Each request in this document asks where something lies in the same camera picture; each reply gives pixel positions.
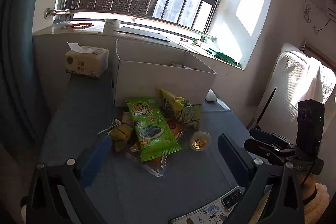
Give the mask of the person's right hand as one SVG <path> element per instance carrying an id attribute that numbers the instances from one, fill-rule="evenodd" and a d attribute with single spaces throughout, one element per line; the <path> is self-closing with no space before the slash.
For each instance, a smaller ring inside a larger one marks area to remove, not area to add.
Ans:
<path id="1" fill-rule="evenodd" d="M 307 175 L 303 173 L 298 174 L 297 178 L 301 187 L 302 199 L 306 200 L 315 192 L 315 177 L 312 174 Z"/>

